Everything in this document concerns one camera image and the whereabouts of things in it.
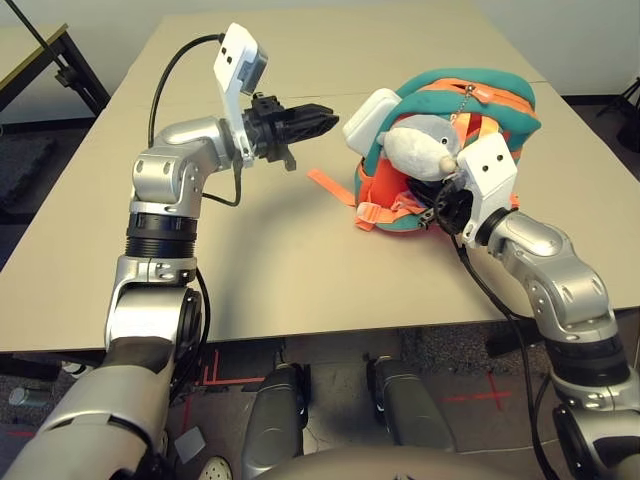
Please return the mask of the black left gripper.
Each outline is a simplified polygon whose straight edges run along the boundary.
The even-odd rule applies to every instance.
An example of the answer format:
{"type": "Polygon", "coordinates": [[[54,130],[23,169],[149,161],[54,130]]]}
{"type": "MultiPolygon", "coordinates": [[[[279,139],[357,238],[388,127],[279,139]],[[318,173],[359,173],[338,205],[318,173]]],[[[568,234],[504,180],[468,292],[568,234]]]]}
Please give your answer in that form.
{"type": "Polygon", "coordinates": [[[307,103],[285,108],[275,95],[255,93],[243,113],[244,128],[254,155],[268,163],[282,161],[295,171],[296,160],[288,145],[320,137],[339,121],[331,108],[307,103]]]}

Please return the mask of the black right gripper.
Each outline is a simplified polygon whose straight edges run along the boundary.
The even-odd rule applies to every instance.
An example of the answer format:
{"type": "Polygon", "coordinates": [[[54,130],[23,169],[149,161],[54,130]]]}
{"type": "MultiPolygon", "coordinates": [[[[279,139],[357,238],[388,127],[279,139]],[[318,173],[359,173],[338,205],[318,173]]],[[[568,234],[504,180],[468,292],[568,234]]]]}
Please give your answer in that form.
{"type": "Polygon", "coordinates": [[[470,219],[473,194],[458,188],[453,180],[446,180],[440,189],[439,182],[407,180],[407,187],[416,199],[435,199],[434,207],[418,215],[418,227],[428,230],[440,226],[447,234],[458,234],[470,219]]]}

